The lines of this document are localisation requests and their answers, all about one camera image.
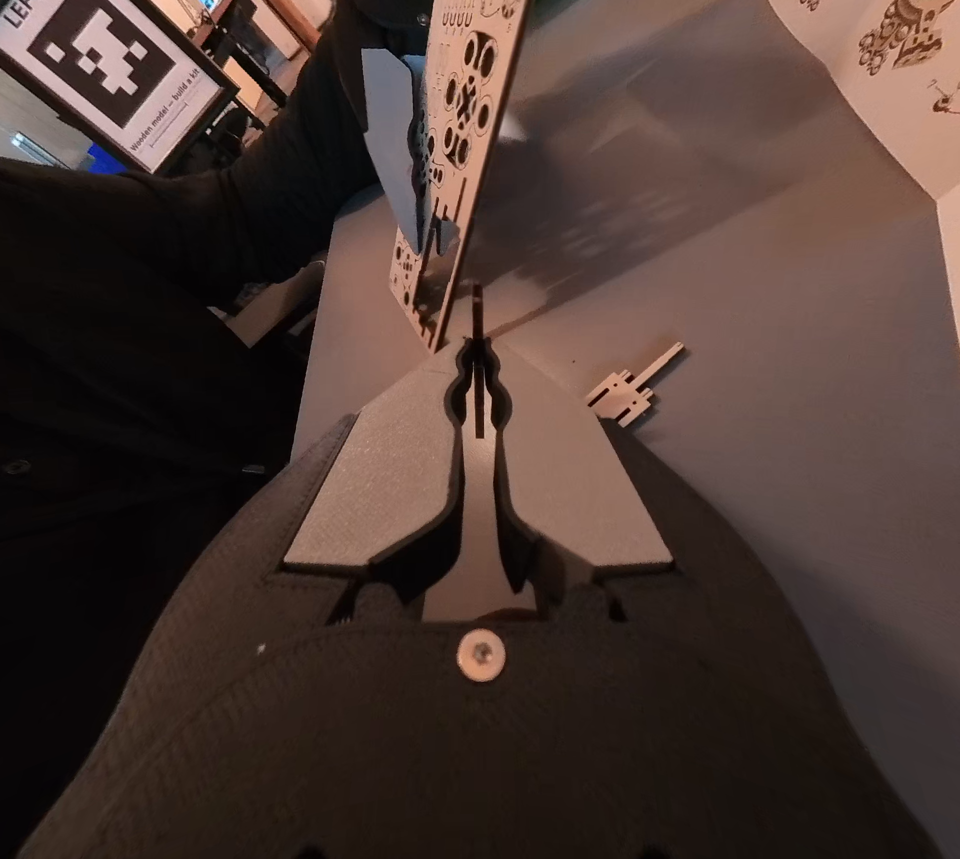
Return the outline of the person's left forearm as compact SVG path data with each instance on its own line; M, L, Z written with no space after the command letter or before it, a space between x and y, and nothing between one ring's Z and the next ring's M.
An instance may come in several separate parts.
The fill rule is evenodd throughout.
M359 52L341 31L323 30L286 105L227 168L171 178L3 164L2 260L29 234L42 246L72 236L86 251L110 243L215 306L293 277L378 181L347 89L362 82Z

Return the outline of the wooden part with long pin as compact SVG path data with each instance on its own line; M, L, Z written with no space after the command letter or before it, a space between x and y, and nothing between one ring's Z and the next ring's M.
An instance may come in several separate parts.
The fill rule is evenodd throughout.
M599 420L615 421L621 428L630 426L654 405L656 393L651 381L686 351L677 341L640 372L624 369L609 374L584 397L587 408Z

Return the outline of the wooden part with printed text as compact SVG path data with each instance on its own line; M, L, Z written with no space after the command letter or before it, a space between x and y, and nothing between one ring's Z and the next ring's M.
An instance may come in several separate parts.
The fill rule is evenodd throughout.
M484 291L478 280L471 282L471 363L474 435L485 438L486 339L484 330Z

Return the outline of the laser-cut wooden parts sheet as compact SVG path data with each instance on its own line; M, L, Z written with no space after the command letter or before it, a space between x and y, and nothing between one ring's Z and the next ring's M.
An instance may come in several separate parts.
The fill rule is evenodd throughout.
M423 251L414 253L397 229L388 276L390 292L429 353L445 341L535 1L434 1L412 135ZM431 218L453 220L460 229L460 241L433 258Z

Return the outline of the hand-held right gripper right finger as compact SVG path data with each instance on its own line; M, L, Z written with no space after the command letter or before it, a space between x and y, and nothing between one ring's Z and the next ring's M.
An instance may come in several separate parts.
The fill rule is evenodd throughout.
M493 502L513 592L566 594L661 573L674 557L604 427L505 344L485 340Z

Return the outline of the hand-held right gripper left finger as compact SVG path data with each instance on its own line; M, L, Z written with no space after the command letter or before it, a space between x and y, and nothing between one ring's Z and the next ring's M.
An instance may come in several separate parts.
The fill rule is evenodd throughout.
M286 572L390 587L424 606L461 551L474 343L430 357L352 419L284 554Z

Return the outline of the black framed marker sign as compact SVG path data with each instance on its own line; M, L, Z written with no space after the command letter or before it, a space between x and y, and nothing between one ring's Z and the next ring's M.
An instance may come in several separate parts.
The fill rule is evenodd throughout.
M2 69L127 168L163 175L237 95L149 0L1 0Z

